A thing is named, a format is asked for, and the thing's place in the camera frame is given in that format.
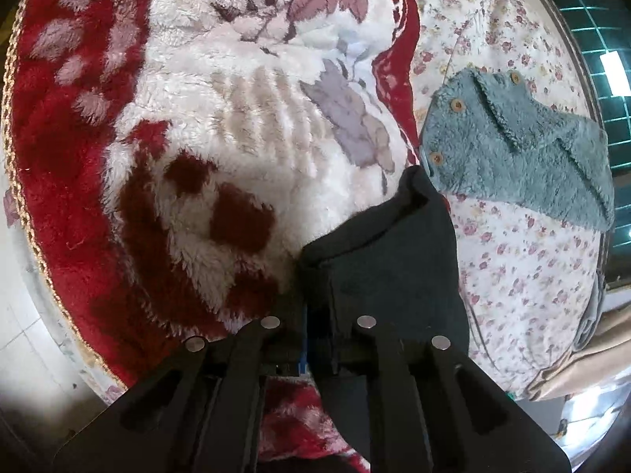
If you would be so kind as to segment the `teal window grille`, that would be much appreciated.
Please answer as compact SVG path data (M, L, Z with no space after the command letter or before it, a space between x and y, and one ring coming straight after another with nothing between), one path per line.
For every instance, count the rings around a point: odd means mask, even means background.
M616 95L601 58L618 54L630 72L630 3L627 0L552 0L577 43L595 87L609 136L612 174L620 182L630 172L630 98Z

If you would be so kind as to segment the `teal fleece garment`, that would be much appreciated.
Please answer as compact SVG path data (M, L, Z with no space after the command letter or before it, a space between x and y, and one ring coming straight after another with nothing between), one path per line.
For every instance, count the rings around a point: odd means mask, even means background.
M607 134L585 116L536 101L517 72L455 74L433 94L421 152L437 190L601 233L613 227Z

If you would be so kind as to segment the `red white plush blanket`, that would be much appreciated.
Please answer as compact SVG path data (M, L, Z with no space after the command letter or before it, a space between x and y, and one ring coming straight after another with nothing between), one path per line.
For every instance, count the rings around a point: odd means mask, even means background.
M102 399L267 315L396 193L419 34L416 0L21 0L6 217Z

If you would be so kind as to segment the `beige curtain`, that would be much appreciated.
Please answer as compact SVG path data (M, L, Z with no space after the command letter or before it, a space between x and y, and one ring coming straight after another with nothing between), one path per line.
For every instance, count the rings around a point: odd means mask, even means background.
M604 313L589 343L566 352L529 384L526 396L544 400L579 393L630 366L630 304Z

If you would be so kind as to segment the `black pants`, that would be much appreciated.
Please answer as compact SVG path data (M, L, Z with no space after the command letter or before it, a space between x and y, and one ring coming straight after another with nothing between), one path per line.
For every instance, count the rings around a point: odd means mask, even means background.
M302 249L294 292L306 306L307 363L340 434L377 472L462 472L455 357L470 326L459 293L454 226L422 167L396 194ZM338 364L352 321L395 327L392 355L375 375Z

